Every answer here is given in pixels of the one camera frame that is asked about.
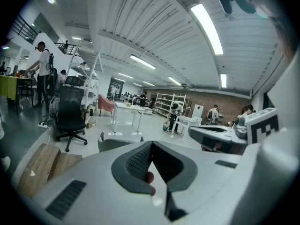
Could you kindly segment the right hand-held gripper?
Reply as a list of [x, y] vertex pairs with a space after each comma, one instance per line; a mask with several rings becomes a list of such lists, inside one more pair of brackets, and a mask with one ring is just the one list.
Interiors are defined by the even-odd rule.
[[240, 154], [248, 145], [260, 143], [278, 131], [276, 109], [266, 108], [250, 115], [239, 115], [232, 127], [190, 126], [188, 134], [209, 151]]

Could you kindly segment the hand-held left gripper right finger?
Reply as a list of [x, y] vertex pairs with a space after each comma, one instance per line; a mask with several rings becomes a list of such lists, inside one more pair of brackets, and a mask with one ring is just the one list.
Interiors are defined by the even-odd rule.
[[241, 156], [154, 141], [154, 164], [167, 178], [166, 209], [154, 225], [232, 225], [258, 150], [250, 145]]

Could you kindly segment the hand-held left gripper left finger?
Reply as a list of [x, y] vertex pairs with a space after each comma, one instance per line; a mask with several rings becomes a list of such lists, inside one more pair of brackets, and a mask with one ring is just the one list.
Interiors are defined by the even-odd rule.
[[[113, 161], [142, 142], [88, 156], [52, 179], [34, 196], [34, 213], [47, 225], [165, 225], [162, 208], [152, 197], [130, 193], [115, 180]], [[46, 208], [72, 181], [85, 186], [63, 218], [58, 219]]]

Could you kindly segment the grey office chair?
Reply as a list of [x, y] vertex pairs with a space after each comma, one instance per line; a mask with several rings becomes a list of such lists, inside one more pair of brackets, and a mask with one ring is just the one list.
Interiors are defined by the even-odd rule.
[[104, 152], [142, 141], [144, 141], [142, 133], [138, 132], [130, 134], [122, 132], [102, 132], [98, 139], [98, 150], [99, 152]]

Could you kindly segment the black office chair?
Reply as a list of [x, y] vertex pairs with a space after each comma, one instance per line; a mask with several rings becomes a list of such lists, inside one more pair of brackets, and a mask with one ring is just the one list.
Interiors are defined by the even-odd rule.
[[65, 152], [69, 152], [69, 146], [73, 138], [82, 140], [84, 145], [88, 144], [87, 139], [79, 134], [85, 134], [87, 109], [82, 107], [84, 81], [76, 76], [68, 76], [63, 86], [59, 89], [60, 107], [55, 115], [57, 130], [61, 133], [56, 137], [57, 141], [61, 138], [68, 138]]

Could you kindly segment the white desk table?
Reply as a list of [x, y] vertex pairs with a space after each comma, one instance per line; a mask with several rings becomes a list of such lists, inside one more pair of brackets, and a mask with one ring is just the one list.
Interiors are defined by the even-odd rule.
[[118, 124], [117, 115], [118, 115], [118, 111], [121, 111], [121, 110], [134, 112], [132, 125], [134, 124], [134, 121], [135, 121], [135, 114], [140, 113], [140, 118], [139, 118], [138, 126], [137, 126], [137, 132], [139, 132], [141, 120], [144, 115], [145, 109], [143, 107], [140, 107], [137, 105], [130, 105], [130, 104], [127, 105], [126, 103], [120, 103], [120, 102], [114, 103], [114, 110], [112, 113], [113, 132], [116, 133], [116, 128], [117, 128], [117, 124]]

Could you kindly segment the person's left hand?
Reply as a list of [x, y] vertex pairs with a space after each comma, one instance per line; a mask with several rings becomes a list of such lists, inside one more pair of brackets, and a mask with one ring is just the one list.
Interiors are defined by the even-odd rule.
[[151, 196], [154, 196], [156, 193], [156, 189], [151, 185], [151, 183], [154, 181], [154, 174], [152, 172], [147, 172], [147, 179], [146, 182], [151, 187]]

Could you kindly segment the white board panel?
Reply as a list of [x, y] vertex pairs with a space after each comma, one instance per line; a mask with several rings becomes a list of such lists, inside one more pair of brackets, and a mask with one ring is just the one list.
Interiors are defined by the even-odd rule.
[[197, 118], [203, 118], [203, 105], [197, 105], [195, 104], [193, 113], [192, 113], [192, 118], [197, 117]]

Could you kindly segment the small white side table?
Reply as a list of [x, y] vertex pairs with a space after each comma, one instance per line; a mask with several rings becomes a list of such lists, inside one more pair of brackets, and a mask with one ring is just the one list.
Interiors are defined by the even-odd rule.
[[171, 137], [173, 137], [173, 134], [175, 133], [175, 127], [176, 125], [179, 125], [182, 127], [180, 134], [182, 134], [183, 136], [185, 135], [185, 132], [188, 131], [190, 126], [199, 126], [202, 122], [202, 118], [198, 118], [198, 117], [186, 117], [186, 116], [178, 116], [175, 119], [173, 128], [172, 128], [172, 132], [171, 132]]

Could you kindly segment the white open shelf unit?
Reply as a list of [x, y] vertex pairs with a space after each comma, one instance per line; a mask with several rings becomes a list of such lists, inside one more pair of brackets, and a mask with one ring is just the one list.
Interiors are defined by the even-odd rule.
[[190, 102], [190, 97], [186, 95], [176, 95], [173, 94], [163, 94], [158, 92], [155, 103], [154, 103], [154, 111], [162, 116], [167, 117], [168, 113], [171, 111], [171, 106], [174, 101], [177, 101], [183, 107], [182, 116], [186, 115], [187, 111], [189, 111], [188, 106]]

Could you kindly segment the white metal shelving rack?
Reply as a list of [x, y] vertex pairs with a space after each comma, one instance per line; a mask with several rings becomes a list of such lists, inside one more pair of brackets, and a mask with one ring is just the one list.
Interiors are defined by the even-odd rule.
[[67, 76], [77, 76], [83, 80], [84, 97], [82, 105], [88, 108], [89, 105], [97, 105], [100, 89], [100, 74], [104, 72], [101, 61], [101, 50], [94, 53], [81, 42], [71, 47], [71, 59], [67, 67]]

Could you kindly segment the white floor fan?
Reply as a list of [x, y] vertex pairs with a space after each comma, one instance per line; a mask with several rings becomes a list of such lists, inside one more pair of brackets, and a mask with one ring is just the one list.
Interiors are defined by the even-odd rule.
[[60, 110], [60, 98], [53, 97], [49, 103], [49, 114], [56, 117]]

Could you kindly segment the yellow-green cloth table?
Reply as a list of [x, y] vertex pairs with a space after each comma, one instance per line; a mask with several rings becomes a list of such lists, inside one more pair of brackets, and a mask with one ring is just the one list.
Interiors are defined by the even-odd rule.
[[0, 96], [16, 101], [18, 78], [0, 75]]

